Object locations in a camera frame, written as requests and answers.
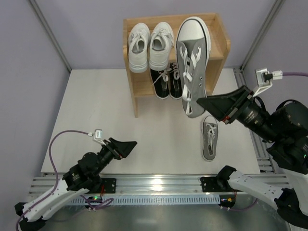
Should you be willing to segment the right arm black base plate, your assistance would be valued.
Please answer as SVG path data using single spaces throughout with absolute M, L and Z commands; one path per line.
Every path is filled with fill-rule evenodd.
M 224 192 L 225 190 L 218 184 L 217 177 L 201 177 L 200 183 L 203 193 Z

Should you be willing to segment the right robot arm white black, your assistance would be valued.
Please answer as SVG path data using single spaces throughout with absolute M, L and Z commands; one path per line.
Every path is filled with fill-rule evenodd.
M 284 170 L 291 188 L 260 182 L 225 166 L 216 176 L 225 190 L 242 191 L 273 207 L 286 222 L 308 227 L 308 109 L 297 100 L 286 100 L 268 113 L 261 98 L 241 86 L 227 94 L 199 98 L 197 103 L 225 124 L 239 121 L 270 143 L 267 152 Z

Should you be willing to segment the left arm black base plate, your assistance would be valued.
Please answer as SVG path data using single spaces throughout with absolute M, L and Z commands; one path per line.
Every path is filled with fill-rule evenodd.
M 95 193 L 99 194 L 114 194 L 116 192 L 116 178 L 101 178 L 101 182 Z

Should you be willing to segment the black canvas sneaker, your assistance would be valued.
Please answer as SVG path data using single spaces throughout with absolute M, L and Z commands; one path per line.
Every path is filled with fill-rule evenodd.
M 155 71 L 150 69 L 150 76 L 154 86 L 154 92 L 157 98 L 166 99 L 169 97 L 169 88 L 168 88 L 168 69 L 163 71 Z
M 177 63 L 171 63 L 170 67 L 170 94 L 173 99 L 179 100 L 182 98 L 182 86 L 180 73 Z

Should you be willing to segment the wooden two-tier shoe shelf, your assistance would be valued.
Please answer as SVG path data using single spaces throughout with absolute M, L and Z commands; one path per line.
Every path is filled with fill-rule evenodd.
M 178 14 L 139 17 L 123 20 L 123 56 L 135 117 L 138 117 L 138 99 L 141 97 L 153 96 L 154 87 L 152 86 L 152 79 L 150 77 L 149 70 L 141 74 L 135 74 L 129 69 L 128 36 L 131 30 L 136 24 L 145 23 L 152 31 L 158 23 L 166 22 L 172 27 L 174 35 L 176 36 L 181 23 L 186 18 L 192 16 L 199 17 L 205 22 L 211 38 L 210 58 L 205 72 L 206 93 L 207 95 L 211 95 L 231 49 L 229 35 L 218 13 Z

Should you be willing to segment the white sneaker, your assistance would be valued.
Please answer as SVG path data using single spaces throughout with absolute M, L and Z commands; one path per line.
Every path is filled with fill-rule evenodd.
M 148 68 L 147 49 L 150 30 L 144 23 L 136 24 L 128 36 L 128 65 L 133 73 L 143 73 Z
M 165 70 L 174 46 L 174 33 L 167 22 L 160 22 L 153 29 L 150 40 L 149 66 L 154 71 Z

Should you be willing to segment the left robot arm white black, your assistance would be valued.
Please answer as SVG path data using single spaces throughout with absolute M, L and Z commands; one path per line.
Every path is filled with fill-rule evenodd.
M 93 138 L 101 145 L 97 153 L 88 152 L 66 172 L 55 185 L 44 194 L 28 203 L 17 203 L 16 214 L 19 219 L 17 231 L 38 231 L 47 220 L 73 199 L 86 193 L 94 193 L 102 184 L 101 171 L 112 161 L 128 157 L 136 141 L 117 141 L 113 138 L 103 140 Z

